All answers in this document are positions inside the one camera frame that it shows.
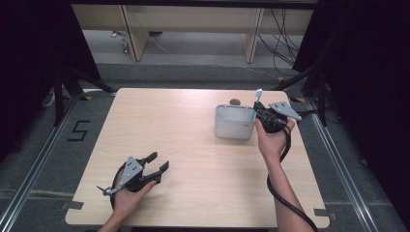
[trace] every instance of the human hand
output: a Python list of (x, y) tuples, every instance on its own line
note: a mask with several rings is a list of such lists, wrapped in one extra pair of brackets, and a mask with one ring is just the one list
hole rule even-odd
[[(295, 122), (291, 118), (287, 118), (287, 125), (291, 131), (295, 127)], [(255, 121), (255, 127), (258, 135), (258, 147), (267, 163), (279, 163), (280, 154), (286, 146), (286, 135), (280, 130), (276, 133), (267, 133), (263, 129), (262, 123), (259, 119)]]
[[(122, 170), (116, 180), (115, 186), (120, 184), (121, 177), (124, 170)], [(115, 203), (113, 215), (120, 218), (127, 218), (137, 208), (142, 198), (154, 187), (155, 181), (148, 183), (144, 188), (138, 192), (129, 191), (127, 188), (123, 188), (115, 193)]]

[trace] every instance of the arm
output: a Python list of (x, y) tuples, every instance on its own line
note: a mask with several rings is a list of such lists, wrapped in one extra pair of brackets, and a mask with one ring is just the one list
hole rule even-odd
[[(267, 133), (258, 119), (255, 122), (255, 127), (258, 133), (259, 151), (268, 168), (272, 187), (286, 201), (302, 211), (303, 208), (301, 203), (293, 191), (293, 188), (290, 186), (279, 161), (280, 154), (286, 144), (284, 132)], [(287, 127), (292, 130), (295, 127), (295, 122), (288, 119)], [(278, 231), (313, 231), (301, 217), (282, 205), (276, 199), (275, 209), (277, 212)]]
[[(122, 171), (117, 178), (116, 185), (119, 184), (123, 175)], [(114, 211), (111, 217), (100, 228), (99, 232), (117, 232), (121, 228), (121, 225), (129, 217), (138, 206), (138, 203), (142, 198), (154, 187), (156, 182), (151, 182), (138, 192), (131, 192), (126, 188), (123, 188), (115, 193)]]

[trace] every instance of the white plastic container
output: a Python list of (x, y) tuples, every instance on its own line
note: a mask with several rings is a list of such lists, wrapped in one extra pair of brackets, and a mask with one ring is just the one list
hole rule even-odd
[(254, 127), (250, 106), (220, 104), (215, 109), (215, 135), (224, 138), (250, 139)]

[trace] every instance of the gray floor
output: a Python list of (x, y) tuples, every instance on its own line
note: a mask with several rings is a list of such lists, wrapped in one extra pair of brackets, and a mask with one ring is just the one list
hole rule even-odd
[[(111, 38), (111, 32), (106, 31), (84, 31), (84, 34), (102, 80), (117, 88), (255, 89), (261, 85), (265, 89), (277, 85), (279, 77), (287, 79), (291, 75), (286, 74), (295, 74), (289, 70), (291, 66), (279, 58), (274, 61), (274, 56), (262, 43), (258, 43), (254, 62), (247, 64), (239, 35), (164, 32), (153, 35), (155, 41), (148, 42), (142, 60), (135, 63), (122, 50), (122, 37)], [(275, 46), (272, 36), (265, 35), (263, 38)], [(299, 44), (301, 39), (292, 37), (295, 44)], [(282, 54), (287, 52), (285, 46), (278, 50)], [(286, 74), (279, 73), (273, 67)], [(200, 79), (195, 80), (194, 77), (199, 75)], [(300, 98), (302, 85), (298, 83), (289, 87), (289, 97)], [(85, 83), (84, 88), (93, 86)], [(73, 197), (113, 99), (112, 96), (100, 95), (76, 104), (12, 231), (85, 231), (99, 228), (68, 225), (64, 220), (66, 210), (62, 209), (62, 205)], [(299, 112), (308, 108), (302, 102), (292, 102), (292, 106)], [(326, 116), (329, 133), (379, 231), (406, 231), (371, 170), (358, 162), (360, 152), (350, 139), (348, 130), (338, 121), (337, 112), (328, 110)], [(9, 154), (0, 164), (2, 211), (20, 187), (51, 132), (54, 108), (46, 108), (37, 117), (36, 123), (20, 141), (21, 150)], [(299, 128), (326, 208), (333, 217), (331, 225), (320, 231), (365, 231), (313, 123), (313, 117), (306, 116), (299, 123)], [(72, 130), (78, 120), (90, 121), (82, 125), (88, 130), (87, 136), (82, 142), (70, 142), (68, 139), (77, 137)], [(170, 230), (140, 228), (138, 231)]]

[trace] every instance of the wooden table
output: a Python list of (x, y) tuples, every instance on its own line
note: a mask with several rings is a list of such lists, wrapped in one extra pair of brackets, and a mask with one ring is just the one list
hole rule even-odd
[[(192, 89), (121, 89), (111, 106), (69, 209), (72, 225), (104, 224), (112, 210), (96, 188), (108, 187), (128, 156), (159, 156), (144, 174), (169, 160), (162, 181), (140, 203), (126, 225), (165, 227), (277, 227), (274, 197), (266, 187), (267, 168), (249, 140), (214, 135), (215, 108), (238, 99), (253, 105), (254, 91)], [(286, 101), (283, 92), (264, 92), (261, 101)], [(307, 215), (317, 227), (329, 225), (313, 209), (325, 209), (299, 129), (282, 163)]]

